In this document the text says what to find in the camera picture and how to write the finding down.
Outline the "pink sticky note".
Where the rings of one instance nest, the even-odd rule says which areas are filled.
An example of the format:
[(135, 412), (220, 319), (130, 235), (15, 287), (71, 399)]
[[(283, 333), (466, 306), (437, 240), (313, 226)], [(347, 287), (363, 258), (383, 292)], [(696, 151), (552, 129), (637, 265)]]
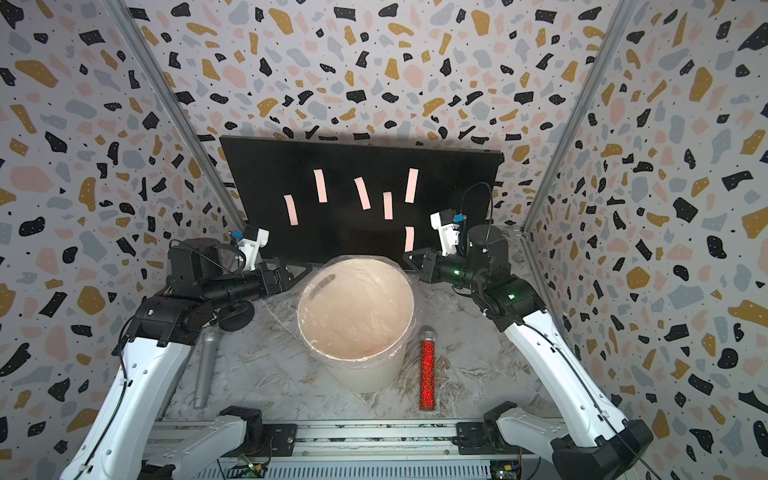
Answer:
[(364, 179), (362, 177), (357, 177), (354, 179), (354, 183), (358, 192), (361, 208), (363, 210), (370, 210), (371, 203)]
[(415, 228), (413, 226), (406, 226), (405, 227), (405, 242), (404, 242), (404, 252), (412, 252), (414, 249), (414, 241), (415, 241)]
[(406, 191), (404, 201), (408, 204), (413, 204), (415, 201), (416, 188), (418, 184), (419, 170), (416, 168), (410, 168), (408, 171), (408, 177), (406, 182)]
[(316, 186), (318, 202), (321, 204), (327, 203), (328, 196), (327, 196), (327, 187), (326, 187), (324, 172), (322, 169), (315, 169), (313, 171), (313, 174), (315, 178), (315, 186)]
[(382, 194), (382, 201), (383, 201), (383, 214), (384, 219), (386, 221), (391, 221), (394, 219), (394, 212), (393, 212), (393, 198), (392, 193), (389, 191), (385, 191)]
[(289, 225), (290, 226), (298, 226), (299, 225), (298, 212), (297, 212), (297, 209), (296, 209), (296, 204), (295, 204), (293, 196), (290, 195), (290, 194), (285, 195), (284, 196), (284, 202), (285, 202), (286, 210), (287, 210), (287, 214), (288, 214)]

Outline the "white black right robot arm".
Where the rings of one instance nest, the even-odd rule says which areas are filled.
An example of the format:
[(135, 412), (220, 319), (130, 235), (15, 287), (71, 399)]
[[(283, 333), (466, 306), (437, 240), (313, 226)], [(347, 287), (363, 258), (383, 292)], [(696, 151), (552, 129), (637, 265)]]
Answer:
[(551, 463), (563, 479), (619, 479), (653, 440), (642, 420), (630, 420), (600, 390), (563, 340), (534, 287), (514, 274), (509, 243), (491, 225), (464, 231), (435, 225), (440, 245), (417, 249), (405, 240), (404, 262), (425, 283), (460, 289), (525, 357), (561, 415), (555, 422), (512, 402), (488, 411), (483, 435), (491, 449), (518, 446)]

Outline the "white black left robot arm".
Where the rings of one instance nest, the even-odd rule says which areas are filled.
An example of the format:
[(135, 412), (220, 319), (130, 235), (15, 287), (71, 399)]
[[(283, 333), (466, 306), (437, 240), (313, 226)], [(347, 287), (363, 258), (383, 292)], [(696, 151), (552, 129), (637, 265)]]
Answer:
[(231, 406), (213, 423), (165, 454), (145, 458), (158, 416), (205, 328), (231, 331), (253, 319), (254, 301), (289, 291), (312, 270), (281, 258), (261, 261), (257, 240), (236, 244), (213, 238), (175, 240), (163, 290), (144, 299), (120, 330), (112, 353), (119, 369), (64, 479), (189, 479), (227, 454), (265, 444), (260, 410)]

